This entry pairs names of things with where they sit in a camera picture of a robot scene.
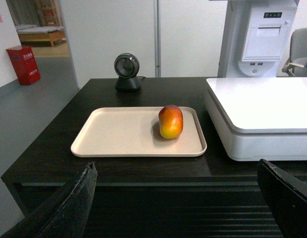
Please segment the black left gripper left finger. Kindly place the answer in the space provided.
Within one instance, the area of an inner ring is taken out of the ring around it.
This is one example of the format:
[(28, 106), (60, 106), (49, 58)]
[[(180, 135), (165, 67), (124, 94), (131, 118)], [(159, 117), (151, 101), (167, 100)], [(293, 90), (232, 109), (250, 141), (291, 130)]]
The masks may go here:
[(88, 163), (2, 238), (81, 238), (97, 181), (95, 163)]

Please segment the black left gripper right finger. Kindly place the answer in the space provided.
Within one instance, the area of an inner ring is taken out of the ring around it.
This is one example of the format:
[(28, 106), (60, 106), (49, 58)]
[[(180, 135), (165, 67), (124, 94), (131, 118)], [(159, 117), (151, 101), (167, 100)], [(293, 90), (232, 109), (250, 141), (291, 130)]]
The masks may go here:
[(257, 183), (285, 238), (307, 238), (307, 184), (261, 159)]

